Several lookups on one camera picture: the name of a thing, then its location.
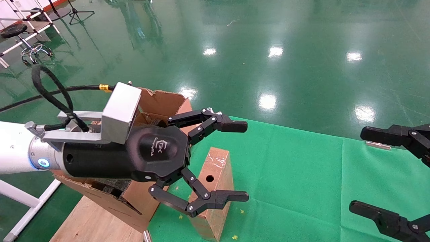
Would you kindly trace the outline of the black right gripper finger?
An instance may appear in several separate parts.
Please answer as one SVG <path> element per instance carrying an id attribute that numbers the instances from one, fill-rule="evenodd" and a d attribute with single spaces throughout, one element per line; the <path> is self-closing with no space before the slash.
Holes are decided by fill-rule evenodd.
<path id="1" fill-rule="evenodd" d="M 430 215 L 409 221 L 390 210 L 385 210 L 364 202 L 354 200 L 349 204 L 349 211 L 371 219 L 378 231 L 402 242 L 429 242 L 426 234 L 430 230 Z"/>
<path id="2" fill-rule="evenodd" d="M 430 124 L 416 127 L 392 125 L 388 129 L 366 126 L 360 137 L 365 141 L 404 147 L 427 167 L 430 166 Z"/>

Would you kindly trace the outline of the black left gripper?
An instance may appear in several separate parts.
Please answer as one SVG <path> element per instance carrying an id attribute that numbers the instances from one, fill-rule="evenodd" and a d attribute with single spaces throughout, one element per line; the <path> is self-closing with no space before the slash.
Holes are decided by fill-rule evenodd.
<path id="1" fill-rule="evenodd" d="M 132 179 L 155 182 L 149 194 L 158 202 L 179 212 L 196 217 L 207 209 L 223 210 L 228 202 L 247 202 L 245 191 L 214 190 L 206 187 L 187 168 L 189 144 L 195 145 L 214 131 L 244 133 L 246 121 L 235 121 L 225 114 L 199 109 L 169 117 L 167 128 L 133 128 L 125 144 L 66 143 L 63 146 L 65 173 L 72 177 Z M 188 136 L 180 129 L 196 125 Z M 198 196 L 188 202 L 163 188 L 182 178 Z"/>

